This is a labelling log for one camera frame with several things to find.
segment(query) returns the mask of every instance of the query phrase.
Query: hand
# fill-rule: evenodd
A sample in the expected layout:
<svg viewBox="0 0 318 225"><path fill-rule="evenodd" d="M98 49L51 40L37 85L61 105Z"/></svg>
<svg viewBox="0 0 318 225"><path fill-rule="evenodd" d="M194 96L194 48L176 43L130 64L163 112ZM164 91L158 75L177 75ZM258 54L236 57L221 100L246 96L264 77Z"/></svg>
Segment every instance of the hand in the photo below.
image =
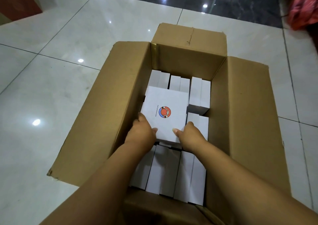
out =
<svg viewBox="0 0 318 225"><path fill-rule="evenodd" d="M125 143L135 145L145 155L156 141L157 128L151 128L145 115L138 113L138 119L135 119L133 126L128 132Z"/></svg>
<svg viewBox="0 0 318 225"><path fill-rule="evenodd" d="M178 129L172 129L172 131L179 138L182 147L192 153L198 145L206 142L201 132L192 122L186 124L184 131Z"/></svg>

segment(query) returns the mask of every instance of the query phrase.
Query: red plastic bag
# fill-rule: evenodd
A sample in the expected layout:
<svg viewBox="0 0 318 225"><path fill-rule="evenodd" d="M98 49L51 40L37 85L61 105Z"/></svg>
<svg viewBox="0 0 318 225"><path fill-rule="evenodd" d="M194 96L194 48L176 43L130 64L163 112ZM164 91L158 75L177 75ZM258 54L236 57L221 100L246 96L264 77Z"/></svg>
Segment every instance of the red plastic bag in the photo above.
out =
<svg viewBox="0 0 318 225"><path fill-rule="evenodd" d="M318 22L318 0L292 0L287 22L293 30Z"/></svg>

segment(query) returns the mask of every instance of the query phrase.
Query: floor tile grout line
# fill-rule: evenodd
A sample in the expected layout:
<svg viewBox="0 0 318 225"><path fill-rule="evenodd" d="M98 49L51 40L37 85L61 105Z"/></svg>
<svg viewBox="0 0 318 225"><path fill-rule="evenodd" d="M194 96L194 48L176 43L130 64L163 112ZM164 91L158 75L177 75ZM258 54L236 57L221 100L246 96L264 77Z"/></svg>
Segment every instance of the floor tile grout line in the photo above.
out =
<svg viewBox="0 0 318 225"><path fill-rule="evenodd" d="M45 46L38 52L38 54L40 54L40 52L53 40L53 38L59 34L59 32L70 22L70 20L73 19L73 17L87 4L87 2L89 2L90 0L86 1L85 4L68 20L68 22L66 22L66 24L50 39L50 41L48 41L48 43L45 44Z"/></svg>
<svg viewBox="0 0 318 225"><path fill-rule="evenodd" d="M291 71L291 69L290 69L290 62L289 62L289 56L288 56L288 50L287 50L287 44L286 44L286 38L285 38L284 28L282 28L282 32L283 32L285 52L286 52L286 57L287 57L288 69L289 69L289 76L290 76L290 80L291 80L291 82L292 82L292 92L293 92L293 94L294 94L294 100L295 100L295 106L296 106L297 119L298 119L298 122L300 122L300 120L299 120L299 115L298 115L298 108L297 108L296 96L295 96L295 90L294 90L294 83L293 83L293 81L292 81L292 71Z"/></svg>
<svg viewBox="0 0 318 225"><path fill-rule="evenodd" d="M183 11L183 9L181 10L181 13L180 13L179 19L178 19L178 21L177 21L177 25L178 25L178 23L179 23L179 20L180 20L180 17L181 17L182 11Z"/></svg>
<svg viewBox="0 0 318 225"><path fill-rule="evenodd" d="M73 64L76 64L76 65L79 65L79 66L88 67L88 68L92 68L92 69L100 71L100 69L97 69L97 68L94 68L94 67L85 66L85 65L78 64L78 63L75 63L75 62L65 61L65 60L62 60L62 59L59 59L59 58L54 58L54 57L46 56L46 55L43 55L43 54L38 54L38 55L41 55L41 56L44 56L44 57L48 57L48 58L57 59L57 60L60 60L60 61L63 61L63 62L73 63Z"/></svg>
<svg viewBox="0 0 318 225"><path fill-rule="evenodd" d="M305 124L305 125L309 125L309 126L318 128L318 126L315 126L315 125L312 125L312 124L306 124L306 123L303 123L303 122L300 122L300 121L295 121L295 120L292 120L292 119L287 119L287 120L290 120L290 121L293 121L293 122L297 122L297 123L301 123L301 124Z"/></svg>
<svg viewBox="0 0 318 225"><path fill-rule="evenodd" d="M11 80L11 82L0 92L0 95L10 86L10 84L12 84L12 82L20 75L20 73L22 73L23 70L25 70L26 67L29 66L29 64L36 58L37 55L38 55L38 54L36 54L36 55L34 56L34 58L32 58L32 60L18 73L18 75L15 76L14 79Z"/></svg>
<svg viewBox="0 0 318 225"><path fill-rule="evenodd" d="M21 48L18 48L18 47L14 47L14 46L9 46L9 45L6 45L6 44L1 44L0 45L2 46L7 46L7 47L12 47L12 48L15 48L15 49L18 49L18 50L21 50L21 51L25 51L25 52L28 52L28 53L33 53L33 54L37 54L37 53L34 53L32 51L27 51L27 50L24 50L24 49L21 49Z"/></svg>
<svg viewBox="0 0 318 225"><path fill-rule="evenodd" d="M309 179L309 173L308 173L308 166L307 166L307 159L306 159L306 154L305 154L305 148L304 148L304 141L302 140L302 133L301 133L301 127L300 127L300 122L298 123L299 126L299 131L300 131L300 139L301 139L301 144L302 144L302 151L304 154L304 159L305 159L305 166L306 166L306 173L307 173L307 178L308 178L308 186L309 186L309 194L310 194L310 201L311 201L311 209L314 209L314 200L313 200L313 195L311 192L311 185L310 185L310 179Z"/></svg>

